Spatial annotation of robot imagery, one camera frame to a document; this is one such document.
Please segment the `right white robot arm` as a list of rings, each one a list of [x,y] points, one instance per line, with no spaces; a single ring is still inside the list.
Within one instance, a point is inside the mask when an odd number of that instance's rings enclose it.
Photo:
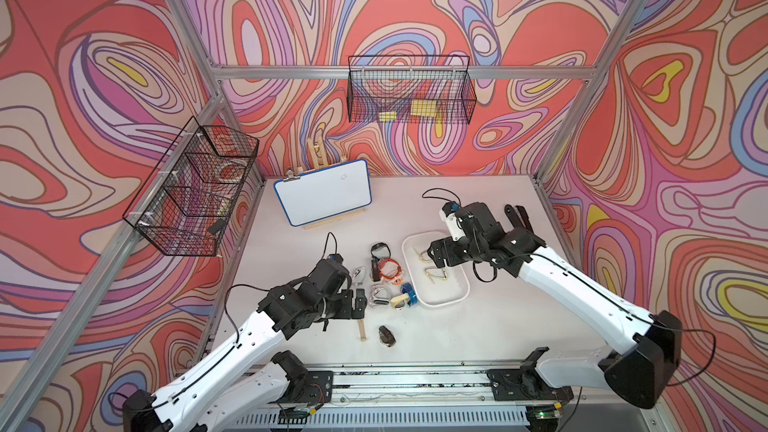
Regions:
[[[669,311],[651,313],[568,263],[546,242],[516,222],[506,231],[482,202],[445,203],[439,212],[449,230],[427,254],[439,268],[485,263],[555,299],[603,339],[593,350],[543,349],[533,363],[551,388],[612,390],[640,409],[653,408],[681,360],[683,327]]]

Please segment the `yellow sticky note pad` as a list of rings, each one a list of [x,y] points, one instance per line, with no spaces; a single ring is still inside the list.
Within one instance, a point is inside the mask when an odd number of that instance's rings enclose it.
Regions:
[[[428,99],[415,99],[411,102],[410,115],[419,118],[435,118],[437,116],[437,102]]]

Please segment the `black stapler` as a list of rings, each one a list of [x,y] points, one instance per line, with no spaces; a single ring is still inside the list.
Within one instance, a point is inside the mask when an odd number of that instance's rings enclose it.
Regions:
[[[531,233],[534,232],[529,214],[522,205],[506,204],[504,213],[514,228],[525,228]]]

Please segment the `brown strap watch front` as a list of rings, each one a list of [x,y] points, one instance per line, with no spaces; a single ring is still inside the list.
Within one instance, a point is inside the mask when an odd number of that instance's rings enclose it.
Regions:
[[[393,347],[396,344],[396,338],[388,327],[380,326],[378,328],[378,335],[380,342],[386,347]]]

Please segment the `white purple kids watch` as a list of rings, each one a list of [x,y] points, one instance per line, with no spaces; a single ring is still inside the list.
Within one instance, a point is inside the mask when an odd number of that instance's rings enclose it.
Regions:
[[[354,269],[354,271],[351,273],[352,276],[352,284],[354,286],[361,286],[366,279],[366,267],[360,266]]]

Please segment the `black band watch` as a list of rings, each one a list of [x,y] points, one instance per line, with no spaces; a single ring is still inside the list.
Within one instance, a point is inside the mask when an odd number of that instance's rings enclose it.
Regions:
[[[374,244],[370,249],[370,253],[376,260],[388,259],[391,257],[391,249],[384,242]]]

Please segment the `beige strap watch long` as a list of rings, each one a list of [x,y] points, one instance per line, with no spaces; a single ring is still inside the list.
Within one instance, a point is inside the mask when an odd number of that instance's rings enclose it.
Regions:
[[[357,325],[358,325],[360,341],[361,342],[366,342],[367,341],[367,334],[366,334],[366,328],[365,328],[364,319],[358,319],[357,320]]]

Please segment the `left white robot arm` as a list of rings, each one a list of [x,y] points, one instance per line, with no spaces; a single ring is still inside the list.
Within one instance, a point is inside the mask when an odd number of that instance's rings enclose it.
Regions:
[[[223,431],[250,410],[282,407],[283,420],[328,403],[333,375],[311,372],[285,343],[315,323],[364,317],[367,297],[342,258],[321,259],[306,276],[267,290],[256,310],[198,364],[122,404],[126,431]]]

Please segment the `white plastic storage tray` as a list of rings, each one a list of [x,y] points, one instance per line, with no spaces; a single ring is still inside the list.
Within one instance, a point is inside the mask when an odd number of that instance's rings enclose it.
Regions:
[[[429,257],[429,246],[443,234],[438,231],[408,236],[402,254],[418,301],[427,308],[443,308],[465,300],[470,283],[463,266],[438,267]]]

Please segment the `white pink kids watch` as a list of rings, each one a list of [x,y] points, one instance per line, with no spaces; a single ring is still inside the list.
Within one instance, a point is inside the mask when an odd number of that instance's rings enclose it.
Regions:
[[[390,289],[381,284],[374,284],[370,289],[368,305],[375,307],[389,307],[391,305],[392,293]]]

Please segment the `dark brown leather watch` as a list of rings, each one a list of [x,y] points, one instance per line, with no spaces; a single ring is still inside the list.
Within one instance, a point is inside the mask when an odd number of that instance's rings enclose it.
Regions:
[[[374,283],[381,281],[381,272],[379,270],[379,260],[377,258],[371,259],[371,279]]]

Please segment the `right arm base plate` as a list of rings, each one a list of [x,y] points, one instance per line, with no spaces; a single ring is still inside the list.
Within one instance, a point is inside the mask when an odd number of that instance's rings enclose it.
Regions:
[[[494,400],[497,402],[568,403],[574,398],[571,387],[552,388],[533,369],[489,369],[486,371],[486,376],[490,381]]]

